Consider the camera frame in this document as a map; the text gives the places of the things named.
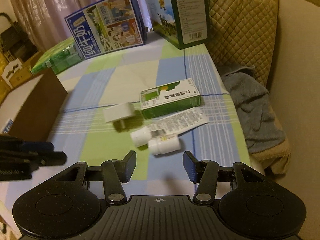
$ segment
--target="textured black surface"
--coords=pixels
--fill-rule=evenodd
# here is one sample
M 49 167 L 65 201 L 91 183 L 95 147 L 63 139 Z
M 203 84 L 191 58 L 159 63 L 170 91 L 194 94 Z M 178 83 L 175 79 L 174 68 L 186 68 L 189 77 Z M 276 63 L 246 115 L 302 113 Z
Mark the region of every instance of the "textured black surface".
M 219 203 L 221 219 L 234 231 L 257 239 L 298 234 L 306 217 L 295 194 L 243 163 L 234 163 L 236 188 Z
M 24 236 L 21 240 L 31 240 Z M 213 209 L 191 203 L 188 196 L 132 196 L 108 207 L 92 228 L 72 240 L 245 240 L 226 228 Z M 288 240 L 298 240 L 296 236 Z
M 92 226 L 100 201 L 82 187 L 86 168 L 76 163 L 18 198 L 12 215 L 23 235 L 66 238 Z

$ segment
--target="quilted chair cover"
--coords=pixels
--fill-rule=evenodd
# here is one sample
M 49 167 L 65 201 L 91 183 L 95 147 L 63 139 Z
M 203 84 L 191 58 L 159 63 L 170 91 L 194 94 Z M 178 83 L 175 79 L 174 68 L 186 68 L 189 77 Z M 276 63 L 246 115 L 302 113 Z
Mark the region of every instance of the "quilted chair cover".
M 265 86 L 276 37 L 276 2 L 208 1 L 211 29 L 206 47 L 216 67 L 254 66 L 256 80 Z

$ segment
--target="blue milk box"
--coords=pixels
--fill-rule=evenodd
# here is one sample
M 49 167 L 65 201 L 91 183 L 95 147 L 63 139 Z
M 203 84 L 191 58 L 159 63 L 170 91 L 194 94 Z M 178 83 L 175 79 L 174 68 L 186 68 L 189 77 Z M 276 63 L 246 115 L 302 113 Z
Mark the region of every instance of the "blue milk box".
M 147 39 L 137 0 L 101 0 L 65 21 L 85 59 L 144 45 Z

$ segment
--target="gray towel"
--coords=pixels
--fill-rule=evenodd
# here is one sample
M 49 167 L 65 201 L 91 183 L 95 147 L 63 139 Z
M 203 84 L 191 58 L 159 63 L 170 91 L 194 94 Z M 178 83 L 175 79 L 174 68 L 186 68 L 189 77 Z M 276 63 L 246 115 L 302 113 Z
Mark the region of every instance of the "gray towel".
M 275 127 L 274 116 L 269 113 L 268 90 L 243 73 L 245 69 L 240 66 L 229 68 L 222 81 L 235 104 L 248 151 L 256 153 L 282 143 L 285 133 Z

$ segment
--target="brown cardboard box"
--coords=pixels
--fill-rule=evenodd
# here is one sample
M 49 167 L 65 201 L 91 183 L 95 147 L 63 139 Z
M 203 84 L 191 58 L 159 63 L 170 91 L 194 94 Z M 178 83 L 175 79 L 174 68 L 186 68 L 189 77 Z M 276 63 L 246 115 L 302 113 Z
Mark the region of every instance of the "brown cardboard box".
M 67 92 L 51 68 L 12 90 L 0 106 L 0 132 L 46 141 Z
M 43 51 L 38 51 L 24 63 L 20 59 L 7 62 L 0 57 L 0 64 L 2 64 L 0 66 L 0 104 L 9 91 L 32 77 L 31 68 L 37 63 L 42 54 Z

